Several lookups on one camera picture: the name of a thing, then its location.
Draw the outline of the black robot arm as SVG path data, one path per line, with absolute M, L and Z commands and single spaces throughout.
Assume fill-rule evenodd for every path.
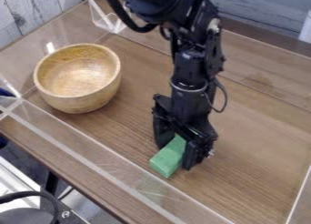
M 173 71 L 170 95 L 153 96 L 154 143 L 164 148 L 184 139 L 181 167 L 190 169 L 213 150 L 217 133 L 209 113 L 216 91 L 222 89 L 217 74 L 225 57 L 221 50 L 222 24 L 210 0 L 106 0 L 125 26 L 137 33 L 157 29 L 169 41 Z

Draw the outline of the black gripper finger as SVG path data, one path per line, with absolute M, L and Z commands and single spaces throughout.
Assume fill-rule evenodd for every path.
M 170 117 L 160 116 L 153 113 L 153 134 L 154 143 L 158 149 L 161 149 L 174 138 L 174 131 L 170 126 L 173 119 Z
M 213 150 L 213 137 L 186 137 L 185 141 L 181 167 L 189 170 L 196 164 L 200 164 L 204 158 L 209 156 Z

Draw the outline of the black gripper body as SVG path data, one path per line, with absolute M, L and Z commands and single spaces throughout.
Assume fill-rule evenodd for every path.
M 181 137 L 213 137 L 217 133 L 209 123 L 210 103 L 209 98 L 214 95 L 214 86 L 205 83 L 198 87 L 178 87 L 170 83 L 170 96 L 154 94 L 154 107 L 160 116 L 173 119 L 170 126 L 174 135 Z

